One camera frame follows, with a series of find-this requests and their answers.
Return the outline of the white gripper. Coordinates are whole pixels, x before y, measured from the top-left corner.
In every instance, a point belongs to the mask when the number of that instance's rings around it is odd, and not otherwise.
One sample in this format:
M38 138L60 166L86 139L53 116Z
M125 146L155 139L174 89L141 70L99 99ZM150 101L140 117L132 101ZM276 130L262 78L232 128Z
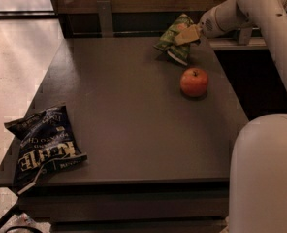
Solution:
M224 34L224 31L219 27L217 23L215 7L202 15L199 25L203 34L207 38L216 38ZM201 37L201 29L197 24L193 24L188 28L183 29L174 37L174 44L176 46L181 46L199 40Z

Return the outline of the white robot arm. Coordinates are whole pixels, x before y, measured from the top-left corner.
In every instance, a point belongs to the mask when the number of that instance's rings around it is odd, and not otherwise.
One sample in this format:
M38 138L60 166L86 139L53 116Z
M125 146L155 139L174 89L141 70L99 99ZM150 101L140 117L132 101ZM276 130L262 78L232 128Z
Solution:
M282 0L230 0L205 17L257 25L287 91L287 13ZM259 116L240 131L232 153L229 233L287 233L287 114Z

